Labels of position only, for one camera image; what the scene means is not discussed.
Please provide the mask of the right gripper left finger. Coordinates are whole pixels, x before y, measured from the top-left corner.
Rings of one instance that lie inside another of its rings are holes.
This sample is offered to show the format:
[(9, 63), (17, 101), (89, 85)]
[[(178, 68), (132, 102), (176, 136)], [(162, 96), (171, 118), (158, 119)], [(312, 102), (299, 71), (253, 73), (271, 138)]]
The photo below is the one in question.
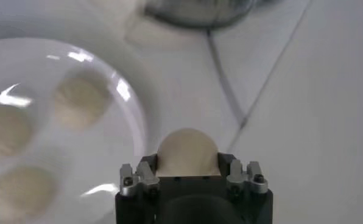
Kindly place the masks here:
[(134, 197), (139, 191), (155, 197), (160, 191), (160, 179), (155, 175), (157, 171), (157, 154), (142, 157), (133, 172), (130, 164), (123, 164), (119, 170), (120, 190), (124, 197)]

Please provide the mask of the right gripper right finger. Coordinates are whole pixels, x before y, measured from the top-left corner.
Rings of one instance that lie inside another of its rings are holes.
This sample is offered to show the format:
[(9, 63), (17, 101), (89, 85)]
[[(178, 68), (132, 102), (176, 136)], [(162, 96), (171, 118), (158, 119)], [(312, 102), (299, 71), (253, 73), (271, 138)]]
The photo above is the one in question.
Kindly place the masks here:
[(249, 162), (244, 170), (241, 161), (232, 154), (218, 153), (217, 160), (220, 174), (226, 179), (227, 188), (236, 187), (242, 192), (244, 184), (248, 183), (252, 193), (268, 193), (268, 181), (262, 173), (259, 162)]

